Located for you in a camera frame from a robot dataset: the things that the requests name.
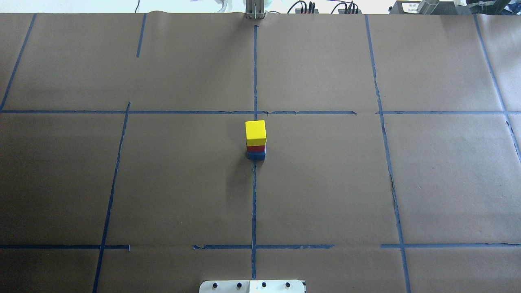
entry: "blue tape line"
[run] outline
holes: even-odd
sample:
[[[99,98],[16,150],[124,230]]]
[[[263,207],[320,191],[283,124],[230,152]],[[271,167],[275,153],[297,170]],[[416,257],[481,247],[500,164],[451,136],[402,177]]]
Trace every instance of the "blue tape line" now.
[[[55,244],[7,244],[0,245],[0,249],[100,249],[100,245],[55,245]],[[107,245],[105,249],[125,249],[130,251],[130,245]]]
[[[20,64],[20,60],[22,59],[23,50],[26,48],[27,41],[29,40],[29,35],[31,34],[32,27],[34,25],[34,21],[36,20],[36,13],[33,14],[33,18],[31,20],[31,24],[29,25],[29,29],[27,30],[26,38],[23,41],[22,48],[20,49],[20,53],[18,53],[18,58],[16,59],[15,67],[13,68],[13,72],[11,73],[11,78],[9,78],[9,82],[7,83],[7,87],[5,89],[4,98],[2,99],[2,104],[0,104],[0,112],[4,108],[5,101],[7,100],[7,96],[9,95],[9,90],[11,89],[11,85],[15,78],[16,70],[18,69],[18,65]]]
[[[258,249],[330,249],[334,244],[275,244],[257,245]]]
[[[252,280],[257,277],[257,162],[253,162],[253,204],[252,204]]]
[[[76,110],[5,110],[5,114],[125,114],[125,111]]]
[[[386,150],[387,169],[389,170],[389,176],[391,176],[392,196],[393,196],[393,200],[394,200],[394,215],[396,217],[396,227],[398,228],[398,239],[400,241],[400,252],[402,255],[402,266],[403,266],[403,274],[404,274],[404,278],[405,278],[405,287],[407,289],[407,293],[411,293],[411,283],[409,281],[409,270],[407,268],[407,258],[405,256],[405,247],[403,244],[402,224],[400,222],[400,210],[398,209],[398,201],[396,199],[396,188],[394,186],[394,176],[393,176],[393,172],[392,172],[391,156],[389,154],[389,144],[387,142],[387,133],[386,133],[385,123],[384,123],[384,119],[383,119],[382,100],[380,98],[380,90],[378,89],[378,83],[376,80],[375,55],[373,52],[373,43],[371,41],[371,30],[369,28],[369,18],[367,15],[365,15],[365,25],[367,28],[367,40],[369,42],[369,53],[371,55],[371,64],[373,66],[373,78],[375,81],[376,96],[378,98],[378,110],[379,110],[379,114],[380,114],[380,123],[381,123],[381,127],[382,127],[383,145],[385,146],[385,150]]]
[[[399,244],[382,244],[381,248],[400,248]],[[405,248],[472,248],[472,247],[520,247],[520,243],[430,243],[405,244]]]
[[[145,22],[146,22],[146,13],[143,14],[143,22],[141,23],[141,34],[139,35],[138,52],[135,55],[137,58],[139,58],[139,55],[141,54],[141,42],[143,42],[143,32],[145,32]]]
[[[334,244],[261,244],[256,245],[256,249],[330,249]],[[205,245],[203,247],[194,245],[194,250],[202,249],[251,249],[250,244],[231,244],[231,245]]]
[[[495,115],[503,114],[502,111],[383,111],[388,114],[441,114],[441,115]]]
[[[354,111],[272,111],[265,112],[266,114],[353,114],[357,115]]]
[[[107,240],[108,223],[110,221],[110,210],[112,209],[112,203],[114,201],[114,189],[116,187],[116,178],[118,177],[119,162],[121,161],[121,147],[123,146],[123,138],[125,137],[125,130],[127,129],[127,121],[129,118],[130,102],[127,105],[127,111],[125,114],[125,120],[123,121],[123,129],[121,131],[121,139],[119,140],[118,156],[116,159],[116,167],[114,168],[114,177],[112,178],[112,187],[110,189],[110,198],[108,200],[107,215],[105,217],[105,227],[103,228],[103,236],[101,240],[100,256],[98,257],[98,264],[96,268],[96,276],[94,278],[94,287],[92,293],[97,292],[98,281],[100,279],[101,263],[103,260],[103,251],[105,250],[105,241]]]
[[[506,111],[505,102],[503,101],[503,95],[499,90],[498,82],[495,78],[494,70],[492,69],[492,65],[490,64],[490,59],[487,53],[487,49],[485,48],[485,43],[483,42],[483,37],[481,36],[481,30],[479,29],[478,18],[474,14],[474,24],[476,25],[476,30],[478,32],[479,43],[481,44],[481,49],[483,50],[483,54],[485,55],[485,60],[487,61],[487,66],[490,71],[490,76],[492,77],[492,81],[494,83],[494,88],[496,93],[498,93],[499,102],[501,104],[501,109],[503,110],[503,114],[505,116],[506,124],[508,126],[508,130],[510,131],[510,136],[512,137],[512,142],[514,143],[514,148],[517,153],[517,159],[521,163],[521,151],[519,150],[519,144],[517,143],[516,135],[514,134],[514,130],[512,129],[512,123],[510,123],[510,118],[508,117],[508,112]]]
[[[121,110],[5,110],[5,114],[126,114]],[[132,110],[129,114],[253,114],[254,111]]]
[[[130,114],[253,114],[254,111],[191,111],[191,110],[134,110]]]
[[[257,120],[257,29],[259,26],[253,27],[253,115]]]
[[[194,250],[199,250],[199,249],[251,249],[251,248],[252,248],[251,244],[205,245],[203,247],[200,247],[200,246],[197,246],[197,245],[193,246]]]
[[[122,110],[5,110],[4,114],[125,114]],[[211,110],[132,110],[130,114],[254,114],[255,111],[211,111]],[[357,115],[354,111],[257,111],[259,114],[347,114]],[[384,115],[394,114],[440,114],[440,115],[495,115],[502,111],[383,111]],[[519,115],[521,111],[506,111],[509,115]]]

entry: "metal cylinder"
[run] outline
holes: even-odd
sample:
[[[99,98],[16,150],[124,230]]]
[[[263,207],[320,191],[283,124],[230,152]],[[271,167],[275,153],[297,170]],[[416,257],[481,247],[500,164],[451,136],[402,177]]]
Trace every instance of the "metal cylinder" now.
[[[438,6],[440,0],[421,0],[418,4],[418,12],[421,14],[431,14],[436,6]]]

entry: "yellow block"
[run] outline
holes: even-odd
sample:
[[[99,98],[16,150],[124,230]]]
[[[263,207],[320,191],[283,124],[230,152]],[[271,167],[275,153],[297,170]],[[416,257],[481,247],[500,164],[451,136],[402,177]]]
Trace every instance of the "yellow block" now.
[[[246,121],[246,146],[266,145],[266,124],[264,120]]]

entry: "wooden block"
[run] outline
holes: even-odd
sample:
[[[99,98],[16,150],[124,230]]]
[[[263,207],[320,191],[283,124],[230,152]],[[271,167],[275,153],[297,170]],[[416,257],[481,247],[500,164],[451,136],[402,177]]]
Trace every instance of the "wooden block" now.
[[[266,152],[265,145],[247,146],[246,151],[249,153],[263,153]]]
[[[247,156],[250,160],[254,161],[264,161],[266,157],[266,152],[263,153],[247,153]]]
[[[266,145],[266,124],[264,120],[246,121],[246,146]]]

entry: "blue block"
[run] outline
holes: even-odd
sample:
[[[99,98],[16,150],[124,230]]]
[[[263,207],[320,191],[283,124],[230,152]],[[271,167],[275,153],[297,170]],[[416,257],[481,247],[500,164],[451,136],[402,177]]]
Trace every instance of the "blue block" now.
[[[266,157],[266,151],[260,153],[247,152],[246,154],[250,160],[254,161],[264,161],[264,158]]]

